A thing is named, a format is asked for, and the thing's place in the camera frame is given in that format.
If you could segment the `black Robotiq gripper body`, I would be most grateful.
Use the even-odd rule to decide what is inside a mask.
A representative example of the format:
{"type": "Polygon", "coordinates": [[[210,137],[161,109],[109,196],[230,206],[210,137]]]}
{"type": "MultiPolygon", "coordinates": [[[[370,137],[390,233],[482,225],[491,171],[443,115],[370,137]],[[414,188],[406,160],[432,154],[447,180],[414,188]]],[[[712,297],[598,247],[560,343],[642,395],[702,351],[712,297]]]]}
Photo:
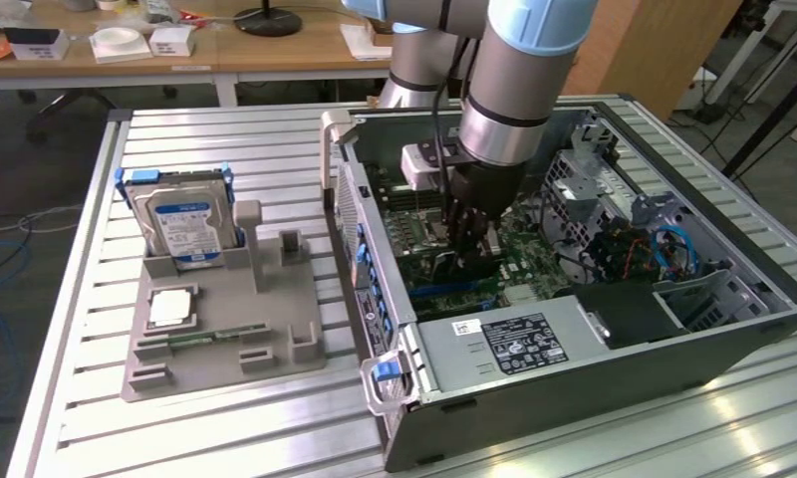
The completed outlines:
{"type": "Polygon", "coordinates": [[[451,205],[447,218],[456,222],[464,213],[498,221],[514,204],[526,178],[526,166],[496,166],[482,161],[456,165],[451,172],[451,205]]]}

